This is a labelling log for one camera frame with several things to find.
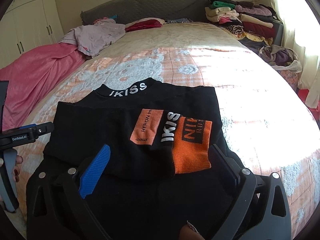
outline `wardrobe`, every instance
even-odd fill
[[[0,68],[63,35],[55,0],[13,0],[0,21]]]

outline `stack of folded clothes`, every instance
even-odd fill
[[[265,5],[232,0],[211,0],[205,8],[207,19],[233,35],[249,49],[258,53],[264,45],[270,46],[276,36],[273,20],[276,12]]]

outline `gray quilted headboard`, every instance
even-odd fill
[[[204,8],[210,0],[112,0],[81,12],[83,25],[95,20],[117,15],[117,23],[127,24],[147,17],[164,20],[189,18],[193,21],[208,22]]]

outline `ribbed orange cuff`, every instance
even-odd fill
[[[180,117],[172,149],[176,174],[211,168],[208,159],[211,126],[211,121]]]

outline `black printed rectangle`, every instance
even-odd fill
[[[202,144],[205,120],[185,118],[182,130],[182,140]]]

